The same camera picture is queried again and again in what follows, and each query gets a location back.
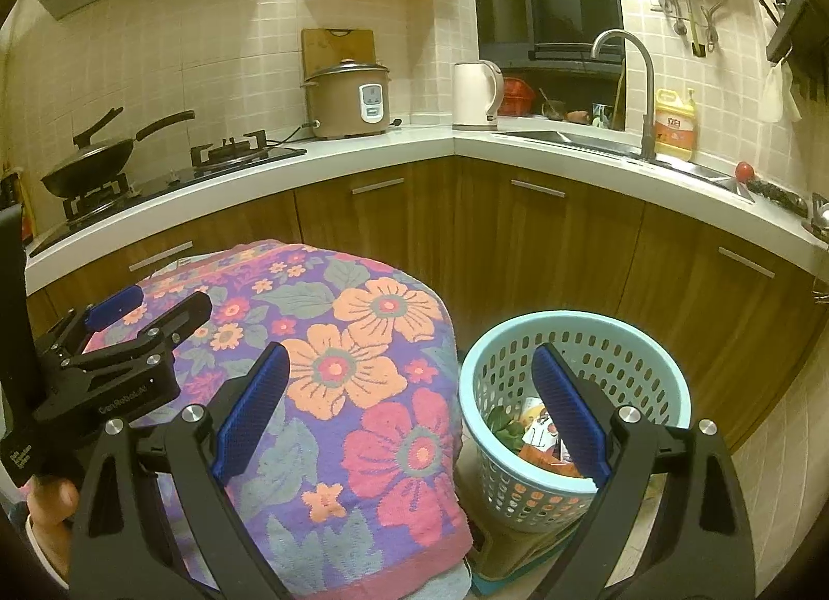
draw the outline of wooden cutting board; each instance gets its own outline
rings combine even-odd
[[[344,59],[374,64],[374,32],[371,30],[303,30],[305,77],[333,67]]]

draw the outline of basket rim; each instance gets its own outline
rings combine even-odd
[[[542,491],[560,491],[572,493],[573,495],[593,495],[597,492],[596,484],[591,478],[573,478],[572,476],[561,476],[554,474],[547,470],[541,469],[538,466],[532,465],[529,462],[519,458],[511,451],[508,451],[503,444],[497,440],[483,416],[478,411],[478,404],[475,403],[474,395],[474,380],[475,380],[475,364],[480,359],[490,343],[499,336],[512,328],[529,321],[548,319],[591,319],[596,320],[602,324],[611,324],[624,331],[637,335],[646,343],[652,346],[659,354],[660,358],[665,361],[670,372],[677,376],[677,387],[679,388],[679,420],[676,426],[688,429],[691,424],[691,394],[688,391],[688,383],[677,365],[677,362],[670,357],[670,354],[659,345],[656,340],[652,339],[648,334],[640,331],[635,326],[631,326],[623,321],[616,320],[612,317],[604,315],[597,315],[594,312],[583,312],[581,310],[544,310],[542,312],[533,312],[527,315],[514,317],[511,320],[502,322],[475,341],[475,345],[470,349],[466,358],[461,365],[461,375],[459,381],[461,414],[463,420],[467,424],[471,437],[478,444],[479,448],[483,450],[484,441],[486,441],[486,454],[489,455],[492,462],[495,462],[502,470],[511,475],[515,480],[522,483],[529,484],[530,487],[536,487]]]

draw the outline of floral towel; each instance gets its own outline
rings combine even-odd
[[[213,300],[176,350],[181,396],[165,422],[247,373],[269,341],[291,379],[228,495],[297,597],[396,600],[457,564],[471,537],[455,497],[458,363],[449,316],[384,264],[304,245],[245,245],[142,283],[144,304],[90,349],[136,335],[192,291]],[[169,476],[159,480],[195,578],[211,582]]]

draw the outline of black wok handle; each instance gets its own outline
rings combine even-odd
[[[182,121],[192,121],[194,118],[196,118],[196,111],[192,109],[187,111],[180,111],[179,113],[173,114],[172,116],[164,117],[160,119],[160,121],[150,123],[144,129],[139,130],[137,133],[135,133],[135,140],[141,141],[149,135],[152,135],[153,132],[158,132],[159,130],[166,128],[169,125],[175,125],[176,123],[181,123]]]
[[[97,131],[99,131],[104,125],[109,125],[109,123],[115,118],[118,114],[123,111],[123,106],[119,106],[117,109],[110,109],[106,116],[104,116],[100,121],[95,123],[90,129],[84,130],[83,132],[79,132],[77,135],[72,137],[72,141],[75,143],[79,149],[84,149],[85,147],[92,144],[92,135],[94,135]]]

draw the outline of metal bolt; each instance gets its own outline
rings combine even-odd
[[[706,435],[706,437],[713,437],[717,433],[717,425],[713,420],[700,420],[699,430]]]
[[[181,417],[184,418],[185,422],[198,422],[205,416],[205,410],[198,404],[191,404],[183,411],[181,411]]]
[[[120,418],[113,418],[112,420],[107,420],[106,424],[104,425],[104,429],[110,437],[113,437],[116,434],[120,434],[123,430],[123,420]]]
[[[633,408],[633,406],[623,406],[623,408],[619,408],[619,418],[633,424],[641,420],[641,412],[639,412],[638,408]]]

